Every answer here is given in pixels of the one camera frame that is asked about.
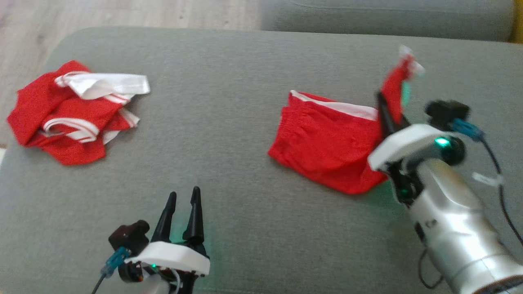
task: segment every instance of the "robotic arm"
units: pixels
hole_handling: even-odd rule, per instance
[[[444,279],[456,294],[523,294],[523,266],[500,241],[484,215],[482,202],[451,168],[464,160],[465,147],[450,131],[462,128],[464,133],[474,132],[463,123],[469,108],[455,101],[437,101],[427,107],[431,116],[428,125],[411,125],[405,118],[398,125],[383,95],[378,93],[377,98],[385,139],[368,161],[373,170],[389,175],[397,201],[408,210],[425,246],[422,257],[428,254],[441,273],[440,281]],[[115,253],[102,269],[93,293],[117,268],[123,281],[145,285],[144,294],[191,294],[196,279],[208,275],[210,269],[203,246],[198,187],[193,190],[191,204],[180,243],[169,239],[176,207],[174,192],[150,242],[145,236],[150,227],[143,220],[119,227],[109,237]],[[431,286],[422,282],[431,289],[439,283]]]
[[[192,294],[198,277],[209,274],[210,260],[203,246],[203,218],[200,188],[194,187],[191,215],[183,242],[170,241],[170,227],[176,209],[176,193],[172,192],[158,220],[151,242],[145,236],[149,224],[140,220],[122,225],[109,237],[115,254],[102,269],[100,282],[118,268],[125,282],[142,282],[144,294]]]
[[[437,101],[427,107],[429,125],[404,119],[398,126],[378,93],[385,139],[368,161],[373,170],[389,175],[397,201],[408,210],[426,248],[422,256],[428,254],[454,293],[523,293],[523,266],[500,241],[482,202],[450,167],[465,156],[450,124],[466,119],[468,110],[455,101]]]

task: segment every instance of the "white label tag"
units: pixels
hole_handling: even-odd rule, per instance
[[[498,187],[499,185],[502,185],[504,181],[501,175],[498,175],[497,178],[489,178],[476,172],[472,173],[472,178],[492,187]]]

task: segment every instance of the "blue connector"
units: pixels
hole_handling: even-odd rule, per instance
[[[480,130],[475,125],[466,122],[462,119],[456,118],[454,121],[452,121],[452,124],[450,128],[454,132],[458,132],[460,134],[464,134],[467,137],[471,138],[475,142],[480,142],[483,139],[483,131]]]
[[[131,254],[125,247],[120,247],[116,250],[113,255],[105,262],[105,266],[100,270],[102,276],[109,278],[115,272],[115,270],[123,264],[123,261],[128,258]]]

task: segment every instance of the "gray couch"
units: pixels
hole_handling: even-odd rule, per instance
[[[129,44],[125,50],[115,44]],[[192,187],[203,197],[211,273],[195,294],[449,293],[417,279],[422,246],[389,184],[347,196],[313,183],[266,154],[291,89],[374,106],[400,44],[426,68],[412,83],[406,116],[427,102],[472,107],[506,179],[508,211],[523,228],[523,50],[508,43],[292,32],[92,28],[66,38],[44,71],[77,59],[95,72],[149,77],[130,110],[142,120],[96,163],[65,167],[9,145],[0,168],[0,292],[90,293],[121,224],[154,225],[178,192],[173,233],[187,225]],[[493,175],[467,142],[459,169]],[[495,189],[470,181],[503,242],[523,251],[501,216]],[[425,264],[426,279],[437,276]],[[118,275],[99,294],[140,293]]]
[[[264,30],[506,41],[512,0],[263,0]]]

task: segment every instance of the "white stripe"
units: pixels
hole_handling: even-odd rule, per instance
[[[39,133],[40,135],[43,135],[43,136],[47,137],[47,138],[49,138],[49,137],[54,137],[54,136],[60,136],[60,135],[63,135],[63,132],[52,132],[52,131],[50,131],[50,132],[45,132],[45,131],[43,131],[43,130],[39,130],[38,133]]]
[[[134,97],[136,94],[120,94],[120,96],[123,96],[127,100],[131,100],[132,97]]]
[[[73,75],[77,75],[77,74],[88,74],[90,72],[81,72],[81,71],[78,71],[78,72],[68,72],[64,75],[61,75],[57,78],[54,79],[54,82],[58,85],[58,87],[61,87],[61,88],[65,88],[69,85],[69,81],[71,81],[71,77]]]
[[[103,131],[102,132],[102,142],[105,144],[109,143],[112,139],[116,138],[120,131]]]
[[[341,102],[323,102],[319,100],[315,100],[311,97],[305,96],[303,94],[300,94],[294,90],[291,91],[292,96],[298,98],[302,101],[311,101],[316,104],[328,107],[330,109],[343,112],[345,114],[360,117],[364,119],[369,120],[378,120],[378,111],[375,108],[363,106],[363,105],[355,105],[350,103],[341,103]]]
[[[138,122],[140,121],[140,119],[136,115],[134,115],[130,111],[128,111],[127,109],[120,108],[120,110],[118,110],[118,112],[122,115],[123,119],[126,120],[127,124],[131,128],[134,128],[138,125]]]
[[[99,134],[99,129],[94,124],[79,118],[54,118],[47,121],[43,127],[46,132],[49,132],[50,128],[55,125],[65,125],[77,129],[77,131],[68,133],[66,136],[73,140],[85,138],[84,140],[80,140],[80,143],[95,141],[96,136]]]
[[[414,57],[412,50],[405,45],[400,45],[400,59],[404,60],[409,56]],[[409,63],[407,68],[409,71],[409,80],[411,80],[414,77],[422,76],[425,74],[425,68],[423,68],[423,66],[417,63],[416,61]]]
[[[104,98],[109,100],[109,101],[111,101],[111,102],[113,102],[113,103],[122,104],[122,105],[125,105],[125,104],[127,104],[127,102],[129,102],[129,101],[122,100],[120,98],[116,98],[116,97],[111,96],[111,95],[104,96]]]
[[[84,73],[73,78],[76,82],[105,81],[112,85],[114,93],[147,94],[151,91],[147,76],[121,73]]]
[[[4,159],[5,151],[7,149],[0,148],[0,165],[2,165],[2,160]]]
[[[48,131],[50,128],[50,125],[54,125],[56,122],[57,123],[71,122],[71,123],[80,125],[82,127],[85,127],[89,131],[93,132],[95,135],[98,135],[100,133],[100,130],[98,129],[98,127],[96,127],[92,122],[87,121],[85,119],[72,118],[72,117],[58,117],[58,118],[50,119],[43,125],[44,130]]]

